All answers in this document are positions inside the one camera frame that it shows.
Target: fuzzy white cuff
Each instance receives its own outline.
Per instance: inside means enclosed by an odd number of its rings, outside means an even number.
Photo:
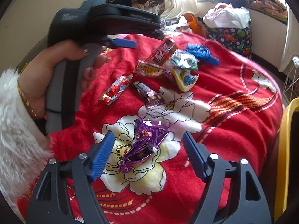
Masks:
[[[18,77],[13,69],[0,77],[0,190],[14,210],[53,155],[18,93]]]

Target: gray handle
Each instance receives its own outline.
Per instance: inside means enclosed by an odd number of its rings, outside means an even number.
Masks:
[[[53,133],[74,124],[75,112],[79,110],[83,71],[92,67],[102,52],[100,44],[84,46],[89,54],[79,61],[62,60],[54,67],[46,94],[46,132]]]

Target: white wire rack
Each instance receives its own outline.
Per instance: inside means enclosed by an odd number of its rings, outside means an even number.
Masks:
[[[283,85],[283,96],[288,103],[298,97],[299,93],[299,56],[294,55],[292,61],[293,63]]]

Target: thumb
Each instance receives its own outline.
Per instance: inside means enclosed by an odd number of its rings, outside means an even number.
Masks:
[[[63,59],[79,60],[86,55],[87,53],[84,52],[83,47],[79,47],[72,40],[65,40],[43,50],[37,57],[43,58],[47,65],[54,67]]]

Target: white flower print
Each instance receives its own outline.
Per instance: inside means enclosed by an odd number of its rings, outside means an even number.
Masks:
[[[178,94],[173,90],[160,87],[160,93],[166,106],[151,109],[142,106],[138,115],[143,120],[161,121],[174,133],[174,140],[182,140],[186,131],[201,131],[201,123],[210,116],[210,106],[201,100],[194,100],[193,93]]]
[[[120,192],[127,186],[138,195],[162,191],[166,182],[166,172],[160,162],[174,158],[180,150],[180,143],[169,132],[158,147],[158,151],[128,173],[118,170],[119,163],[131,148],[134,136],[134,120],[138,116],[124,116],[113,125],[104,124],[102,133],[94,132],[95,142],[101,142],[107,131],[115,135],[115,143],[108,158],[101,180],[112,192]]]
[[[262,73],[259,73],[255,69],[253,69],[252,71],[254,73],[254,75],[251,78],[253,81],[258,82],[259,86],[262,89],[269,88],[271,92],[276,93],[277,90],[275,86],[268,78],[266,78]]]

